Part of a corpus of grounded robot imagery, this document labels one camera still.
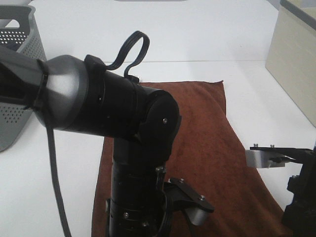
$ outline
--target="gray plastic basket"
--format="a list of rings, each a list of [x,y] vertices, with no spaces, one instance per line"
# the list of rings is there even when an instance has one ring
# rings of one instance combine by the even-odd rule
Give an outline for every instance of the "gray plastic basket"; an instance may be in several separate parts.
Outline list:
[[[0,45],[34,59],[46,60],[32,6],[0,5],[0,19],[16,20],[18,28],[0,29]],[[32,111],[0,103],[0,152],[11,146],[25,126]]]

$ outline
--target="brown cloth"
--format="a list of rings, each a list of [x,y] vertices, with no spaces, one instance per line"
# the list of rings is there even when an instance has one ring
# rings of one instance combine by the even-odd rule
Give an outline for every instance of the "brown cloth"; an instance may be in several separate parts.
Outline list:
[[[166,179],[184,178],[215,206],[199,237],[289,237],[283,211],[255,168],[226,118],[222,82],[144,83],[168,91],[179,104],[182,123],[167,162]],[[105,200],[111,196],[112,145],[105,139],[96,187],[92,237],[104,237]],[[174,213],[171,237],[189,237],[181,213]]]

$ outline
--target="brown towel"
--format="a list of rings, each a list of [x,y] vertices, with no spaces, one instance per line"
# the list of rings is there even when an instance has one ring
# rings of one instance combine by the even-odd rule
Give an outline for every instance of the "brown towel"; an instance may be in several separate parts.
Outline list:
[[[283,211],[255,168],[246,166],[244,147],[226,118],[222,82],[165,82],[143,85],[170,92],[182,124],[167,162],[167,176],[184,178],[215,206],[199,237],[289,237]],[[92,237],[105,235],[105,200],[111,186],[112,139],[106,138],[96,187]],[[171,237],[189,237],[181,213],[173,216]]]

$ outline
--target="beige box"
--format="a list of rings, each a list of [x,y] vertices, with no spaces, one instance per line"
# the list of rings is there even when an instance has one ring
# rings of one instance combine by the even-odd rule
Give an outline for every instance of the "beige box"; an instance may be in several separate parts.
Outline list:
[[[316,126],[316,7],[280,4],[266,68]]]

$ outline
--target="white table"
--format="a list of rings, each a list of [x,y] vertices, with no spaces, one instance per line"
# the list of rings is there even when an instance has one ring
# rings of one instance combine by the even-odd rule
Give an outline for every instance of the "white table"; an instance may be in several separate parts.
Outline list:
[[[148,34],[142,81],[224,80],[227,117],[248,148],[312,148],[313,127],[265,69],[277,10],[265,0],[119,2],[35,0],[36,21],[50,59],[92,54],[113,61],[135,30]],[[133,50],[128,61],[135,57]],[[122,74],[124,66],[117,71]],[[103,138],[55,132],[59,180],[74,237],[90,236]],[[259,170],[285,208],[288,178],[300,165]],[[20,139],[0,154],[0,236],[61,237],[45,129],[33,116]]]

